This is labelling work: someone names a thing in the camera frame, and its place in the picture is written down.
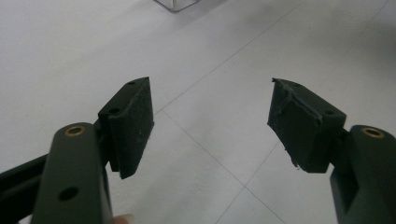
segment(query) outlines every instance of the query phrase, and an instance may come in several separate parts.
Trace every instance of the brass insert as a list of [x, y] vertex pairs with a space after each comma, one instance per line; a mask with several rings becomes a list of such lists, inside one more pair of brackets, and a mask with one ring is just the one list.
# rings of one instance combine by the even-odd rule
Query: brass insert
[[86, 129], [85, 126], [82, 126], [82, 125], [73, 126], [73, 127], [66, 129], [66, 131], [64, 131], [64, 135], [69, 136], [69, 137], [74, 137], [74, 136], [84, 133], [85, 129]]
[[379, 131], [378, 129], [375, 128], [362, 128], [361, 129], [365, 134], [369, 135], [370, 137], [373, 138], [384, 138], [385, 135], [383, 132]]

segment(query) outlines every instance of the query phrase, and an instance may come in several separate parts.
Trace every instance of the tile grout line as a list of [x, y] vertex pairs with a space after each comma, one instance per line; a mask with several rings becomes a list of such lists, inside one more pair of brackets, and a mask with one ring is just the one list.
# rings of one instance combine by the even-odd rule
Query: tile grout line
[[267, 161], [267, 159], [271, 156], [271, 154], [273, 153], [273, 151], [275, 150], [275, 148], [277, 147], [277, 145], [279, 145], [280, 141], [277, 141], [277, 143], [275, 144], [275, 146], [271, 149], [270, 153], [268, 153], [268, 155], [264, 158], [264, 160], [262, 161], [262, 163], [259, 165], [259, 167], [257, 167], [256, 171], [254, 172], [254, 174], [248, 179], [247, 181], [247, 185], [250, 183], [250, 180], [253, 179], [253, 176], [255, 174], [257, 174], [257, 172], [260, 170], [260, 168], [262, 167], [262, 165]]
[[210, 76], [213, 72], [215, 72], [218, 68], [220, 68], [222, 65], [224, 65], [225, 63], [227, 63], [228, 61], [231, 60], [231, 58], [233, 58], [233, 56], [235, 56], [237, 53], [239, 53], [242, 49], [244, 49], [247, 45], [249, 45], [251, 42], [255, 41], [257, 38], [259, 38], [261, 35], [263, 35], [265, 32], [267, 32], [268, 30], [270, 30], [271, 28], [273, 28], [278, 22], [282, 21], [285, 17], [287, 17], [294, 9], [296, 9], [297, 7], [299, 7], [301, 4], [303, 4], [304, 2], [298, 4], [297, 6], [293, 7], [290, 11], [288, 11], [285, 15], [283, 15], [279, 20], [277, 20], [276, 22], [274, 22], [272, 25], [270, 25], [268, 28], [266, 28], [264, 31], [262, 31], [259, 35], [257, 35], [256, 37], [254, 37], [252, 40], [250, 40], [249, 42], [247, 42], [242, 48], [240, 48], [239, 50], [237, 50], [235, 53], [233, 53], [230, 57], [228, 57], [226, 60], [224, 60], [222, 63], [220, 63], [218, 66], [216, 66], [215, 68], [213, 68], [210, 72], [208, 72], [206, 75], [204, 75], [203, 77], [199, 78], [196, 82], [194, 82], [191, 86], [189, 86], [186, 90], [184, 90], [181, 94], [179, 94], [177, 97], [175, 97], [173, 100], [171, 100], [168, 104], [164, 105], [158, 112], [160, 112], [161, 110], [163, 110], [164, 108], [166, 108], [167, 106], [169, 106], [170, 104], [172, 104], [176, 99], [178, 99], [181, 95], [183, 95], [186, 91], [189, 91], [191, 88], [193, 88], [194, 86], [196, 86], [198, 83], [200, 83], [204, 78]]
[[236, 201], [236, 199], [238, 198], [238, 196], [242, 193], [242, 191], [244, 189], [247, 189], [257, 200], [259, 200], [259, 202], [261, 202], [266, 208], [268, 208], [268, 210], [270, 212], [272, 212], [277, 218], [279, 218], [279, 220], [281, 222], [283, 222], [284, 224], [286, 224], [285, 221], [282, 220], [282, 218], [280, 218], [270, 207], [268, 207], [267, 204], [265, 204], [262, 200], [260, 200], [253, 192], [251, 192], [250, 189], [248, 189], [247, 184], [250, 182], [250, 180], [253, 178], [253, 176], [259, 171], [259, 169], [262, 167], [262, 165], [264, 164], [264, 162], [270, 157], [270, 155], [273, 153], [273, 151], [276, 149], [276, 146], [280, 143], [280, 141], [278, 141], [276, 143], [276, 145], [273, 147], [273, 149], [271, 150], [270, 153], [268, 153], [268, 155], [265, 157], [265, 159], [262, 161], [262, 164], [259, 166], [259, 168], [257, 168], [256, 172], [253, 174], [253, 176], [250, 177], [249, 181], [246, 183], [246, 185], [244, 183], [242, 183], [242, 181], [240, 181], [233, 173], [231, 173], [230, 170], [228, 170], [218, 159], [216, 159], [206, 148], [204, 148], [199, 142], [197, 142], [189, 133], [187, 133], [187, 131], [181, 127], [174, 119], [172, 119], [172, 117], [170, 117], [166, 111], [164, 111], [163, 109], [161, 109], [158, 112], [163, 112], [166, 117], [168, 117], [170, 120], [172, 120], [177, 127], [179, 127], [192, 141], [194, 141], [201, 149], [203, 149], [207, 154], [209, 154], [210, 157], [212, 157], [222, 168], [224, 168], [233, 178], [235, 178], [243, 187], [242, 189], [239, 191], [239, 193], [235, 196], [235, 198], [233, 199], [233, 201], [227, 206], [227, 208], [224, 210], [224, 212], [221, 214], [220, 218], [218, 219], [218, 221], [216, 222], [216, 224], [218, 224], [221, 220], [222, 217], [224, 217], [224, 215], [226, 214], [226, 212], [228, 211], [228, 209], [231, 207], [231, 205], [233, 205], [233, 203]]
[[236, 195], [236, 197], [233, 199], [233, 201], [227, 206], [227, 208], [224, 210], [224, 212], [221, 214], [221, 216], [219, 217], [218, 221], [216, 222], [216, 224], [218, 224], [221, 219], [224, 217], [224, 215], [227, 213], [228, 209], [230, 209], [231, 205], [233, 205], [233, 203], [236, 201], [236, 199], [239, 197], [239, 195], [241, 195], [242, 191], [244, 191], [244, 189], [246, 189], [246, 187], [243, 187], [241, 189], [241, 191], [239, 191], [239, 193]]
[[280, 220], [281, 222], [283, 222], [284, 224], [286, 224], [286, 222], [285, 222], [282, 218], [280, 218], [280, 216], [278, 216], [277, 213], [275, 213], [267, 204], [265, 204], [262, 200], [260, 200], [260, 198], [257, 197], [250, 189], [248, 189], [248, 188], [246, 188], [246, 189], [247, 189], [257, 200], [259, 200], [262, 204], [264, 204], [264, 206], [267, 207], [268, 210], [270, 210], [277, 218], [279, 218], [279, 220]]
[[172, 120], [177, 127], [179, 127], [192, 141], [194, 141], [201, 149], [203, 149], [211, 158], [213, 158], [222, 168], [224, 168], [233, 178], [235, 178], [243, 187], [245, 187], [245, 184], [242, 183], [241, 180], [239, 180], [238, 177], [236, 177], [231, 171], [229, 171], [218, 159], [216, 159], [205, 147], [203, 147], [199, 142], [197, 142], [187, 131], [181, 127], [172, 117], [170, 117], [164, 110], [161, 110], [170, 120]]
[[[343, 59], [347, 56], [347, 54], [352, 50], [353, 47], [356, 46], [356, 44], [358, 43], [359, 39], [361, 39], [361, 37], [364, 35], [364, 33], [367, 31], [367, 29], [370, 27], [370, 25], [373, 23], [373, 21], [375, 20], [375, 18], [378, 16], [379, 13], [381, 13], [381, 11], [384, 9], [384, 7], [387, 5], [387, 3], [389, 2], [389, 0], [387, 2], [385, 2], [384, 6], [382, 6], [373, 16], [373, 18], [367, 23], [366, 27], [364, 28], [364, 30], [361, 31], [360, 34], [358, 34], [358, 36], [355, 38], [355, 40], [353, 40], [352, 44], [350, 45], [350, 47], [347, 49], [347, 51], [343, 54], [343, 56], [340, 57], [339, 63], [343, 61]], [[320, 86], [315, 90], [316, 92], [318, 92], [323, 85], [326, 83], [327, 79], [329, 78], [329, 76], [331, 76], [335, 69], [338, 68], [337, 64], [334, 66], [334, 68], [332, 69], [332, 71], [329, 73], [329, 75], [327, 75], [323, 82], [320, 84]]]

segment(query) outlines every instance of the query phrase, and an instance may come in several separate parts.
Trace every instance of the tiled floor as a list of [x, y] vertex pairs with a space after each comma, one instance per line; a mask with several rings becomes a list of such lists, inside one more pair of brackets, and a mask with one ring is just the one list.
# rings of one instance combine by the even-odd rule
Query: tiled floor
[[329, 175], [297, 170], [266, 126], [272, 77], [396, 134], [394, 0], [0, 1], [0, 172], [150, 77], [155, 121], [135, 176], [109, 174], [137, 224], [336, 223]]

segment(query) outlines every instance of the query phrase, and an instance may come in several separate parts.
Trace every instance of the black plastic part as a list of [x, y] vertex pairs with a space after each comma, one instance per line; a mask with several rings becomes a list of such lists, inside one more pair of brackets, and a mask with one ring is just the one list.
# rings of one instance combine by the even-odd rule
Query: black plastic part
[[0, 174], [0, 223], [16, 223], [33, 212], [47, 155]]
[[98, 116], [112, 170], [122, 179], [133, 175], [154, 126], [149, 78], [125, 84]]
[[294, 165], [308, 173], [325, 173], [331, 141], [343, 132], [346, 114], [298, 83], [276, 78], [273, 81], [268, 125]]
[[[378, 135], [364, 130], [375, 130]], [[396, 223], [396, 140], [377, 128], [354, 126], [345, 141], [353, 175], [331, 177], [338, 223]]]
[[96, 130], [76, 123], [52, 142], [32, 223], [112, 223]]

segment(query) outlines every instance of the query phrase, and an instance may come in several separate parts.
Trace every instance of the white floor tile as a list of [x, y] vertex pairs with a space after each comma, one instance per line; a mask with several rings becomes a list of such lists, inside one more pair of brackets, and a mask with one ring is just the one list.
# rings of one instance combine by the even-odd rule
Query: white floor tile
[[246, 184], [278, 140], [266, 125], [271, 78], [252, 72], [254, 68], [241, 69], [238, 59], [228, 61], [165, 111]]
[[94, 122], [132, 79], [150, 77], [158, 112], [298, 3], [209, 0], [175, 15], [142, 0], [1, 1], [0, 171], [47, 153], [64, 125]]
[[283, 224], [262, 202], [247, 189], [236, 198], [218, 224]]
[[364, 124], [396, 134], [395, 10], [388, 1], [318, 92], [347, 114], [347, 130]]
[[247, 188], [285, 223], [335, 224], [329, 170], [322, 175], [297, 169], [278, 144]]
[[163, 112], [136, 174], [109, 177], [114, 214], [138, 224], [216, 223], [243, 186]]
[[246, 47], [250, 53], [244, 63], [266, 76], [303, 82], [317, 91], [384, 3], [304, 2]]

